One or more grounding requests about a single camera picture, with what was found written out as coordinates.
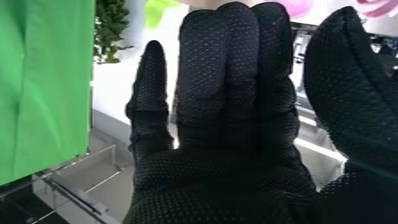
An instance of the finger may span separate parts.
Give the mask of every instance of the finger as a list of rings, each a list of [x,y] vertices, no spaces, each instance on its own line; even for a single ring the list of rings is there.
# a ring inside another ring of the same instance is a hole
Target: finger
[[[240,2],[225,4],[216,11],[222,13],[229,25],[222,142],[229,151],[256,157],[257,18],[250,8]]]
[[[177,136],[181,148],[218,148],[227,57],[227,23],[199,10],[179,32]]]
[[[168,150],[172,145],[167,131],[165,79],[163,49],[160,43],[151,41],[140,60],[133,96],[126,105],[126,116],[131,121],[129,150],[135,161],[140,161],[153,153]]]
[[[383,72],[350,7],[332,14],[312,34],[304,84],[337,149],[364,166],[394,166],[398,84]]]
[[[298,132],[295,88],[289,80],[293,40],[284,6],[264,3],[252,8],[259,21],[257,113],[263,158],[300,165],[293,147]]]

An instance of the green display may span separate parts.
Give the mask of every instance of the green display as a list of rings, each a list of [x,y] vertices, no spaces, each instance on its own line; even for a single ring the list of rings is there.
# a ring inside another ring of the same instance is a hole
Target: green display
[[[0,0],[0,185],[89,145],[94,0]]]

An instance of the textured glove surface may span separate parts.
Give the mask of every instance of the textured glove surface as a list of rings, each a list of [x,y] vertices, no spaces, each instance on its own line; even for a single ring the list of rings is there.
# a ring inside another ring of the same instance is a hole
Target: textured glove surface
[[[298,120],[288,21],[275,3],[252,9],[231,3],[184,18],[177,150],[170,150],[167,132],[163,53],[156,42],[147,45],[126,108],[137,161],[126,224],[396,223],[389,211],[396,210],[398,188],[382,175],[392,173],[396,158],[396,95],[394,86],[385,86],[394,84],[387,77],[373,80],[367,75],[378,74],[378,64],[355,12],[344,8],[314,33],[305,87],[334,143],[355,165],[316,193],[293,146]],[[373,138],[371,130],[380,127],[391,129]]]

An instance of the gloved hand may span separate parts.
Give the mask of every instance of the gloved hand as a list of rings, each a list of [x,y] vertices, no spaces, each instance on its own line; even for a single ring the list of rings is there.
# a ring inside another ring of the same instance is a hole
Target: gloved hand
[[[350,159],[307,213],[316,223],[398,223],[398,83],[350,7],[312,34],[304,70],[314,112]]]
[[[362,41],[360,45],[348,41],[350,38]],[[375,83],[364,76],[359,61],[373,60],[373,56],[355,12],[343,9],[332,15],[314,34],[307,52],[309,100],[336,145],[353,158],[346,176],[320,194],[293,146],[298,129],[295,89],[288,79],[293,45],[282,6],[264,3],[250,9],[231,3],[216,11],[192,12],[181,25],[179,41],[176,113],[181,146],[172,150],[165,59],[161,46],[151,42],[126,107],[137,170],[124,223],[359,223],[357,220],[366,223],[364,219],[355,219],[359,202],[369,203],[382,193],[373,196],[367,190],[376,192],[391,182],[357,165],[360,162],[369,162],[373,168],[380,165],[360,148],[367,146],[366,150],[373,150],[371,145],[362,144],[364,139],[357,137],[369,133],[357,129],[380,127],[376,122],[369,126],[371,119],[359,116],[360,108],[373,109],[360,97],[369,96],[373,104],[383,105],[385,109],[391,104],[385,104],[389,98],[383,95],[391,91],[367,91]],[[389,114],[383,111],[380,109],[376,118],[373,113],[367,114],[376,121],[383,121],[383,115],[394,119],[391,110]],[[396,135],[389,137],[396,144]],[[382,145],[375,145],[382,147],[389,143],[382,135],[376,140],[383,140]],[[373,180],[383,184],[373,184],[375,188],[367,189],[364,183]]]

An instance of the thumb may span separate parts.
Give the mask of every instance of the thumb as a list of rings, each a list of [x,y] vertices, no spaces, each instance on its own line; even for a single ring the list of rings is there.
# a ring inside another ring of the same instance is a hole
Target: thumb
[[[369,47],[352,7],[325,20],[309,43],[304,84],[337,149],[362,167],[398,164],[398,83]]]

